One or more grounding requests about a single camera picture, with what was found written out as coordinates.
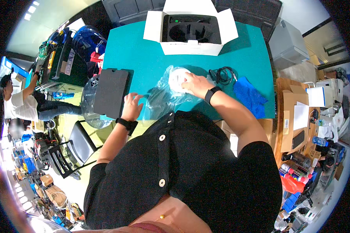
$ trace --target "yellow multimeter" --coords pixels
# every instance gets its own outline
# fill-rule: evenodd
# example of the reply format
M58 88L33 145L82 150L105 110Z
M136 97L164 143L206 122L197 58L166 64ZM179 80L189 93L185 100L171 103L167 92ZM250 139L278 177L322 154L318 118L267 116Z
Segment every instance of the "yellow multimeter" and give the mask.
M49 62L48 62L48 69L52 68L52 64L53 64L53 59L54 59L54 54L56 53L56 51L53 51L50 55L49 55Z

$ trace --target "gold necklace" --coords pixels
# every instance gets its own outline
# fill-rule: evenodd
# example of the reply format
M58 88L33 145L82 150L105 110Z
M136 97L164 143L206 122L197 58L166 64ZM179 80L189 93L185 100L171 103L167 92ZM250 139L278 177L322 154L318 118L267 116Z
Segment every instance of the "gold necklace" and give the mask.
M161 215L159 216L159 218L157 218L157 219L155 220L155 222L158 221L158 220L160 220L160 219L164 219L164 218L165 218L165 216L164 216L163 214L161 214ZM170 221L170 224L174 225L177 229L179 229L181 233L184 233L184 231L183 231L182 229L180 229L179 227L177 227L172 221Z

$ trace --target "black foam insert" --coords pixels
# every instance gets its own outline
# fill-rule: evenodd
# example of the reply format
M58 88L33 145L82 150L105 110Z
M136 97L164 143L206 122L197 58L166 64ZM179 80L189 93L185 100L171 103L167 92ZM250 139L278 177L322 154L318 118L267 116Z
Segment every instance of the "black foam insert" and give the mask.
M162 42L187 42L222 44L218 19L208 15L163 16Z

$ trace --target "red plastic bag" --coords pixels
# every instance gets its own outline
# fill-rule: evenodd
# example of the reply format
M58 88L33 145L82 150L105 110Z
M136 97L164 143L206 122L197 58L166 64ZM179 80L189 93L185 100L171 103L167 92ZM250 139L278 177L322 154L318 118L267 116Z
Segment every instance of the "red plastic bag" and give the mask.
M303 192L305 184L302 182L298 182L294 180L292 177L289 177L285 179L284 177L280 176L281 183L283 184L283 188L285 191L288 191L292 194L297 192Z

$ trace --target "jeans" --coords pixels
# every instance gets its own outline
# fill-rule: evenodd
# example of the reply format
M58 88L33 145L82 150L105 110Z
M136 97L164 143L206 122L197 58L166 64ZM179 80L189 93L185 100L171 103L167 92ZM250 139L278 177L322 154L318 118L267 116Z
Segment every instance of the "jeans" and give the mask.
M55 116L61 114L73 114L82 115L82 109L80 106L75 106L66 102L61 101L49 101L46 100L45 104L38 106L39 120L49 121Z

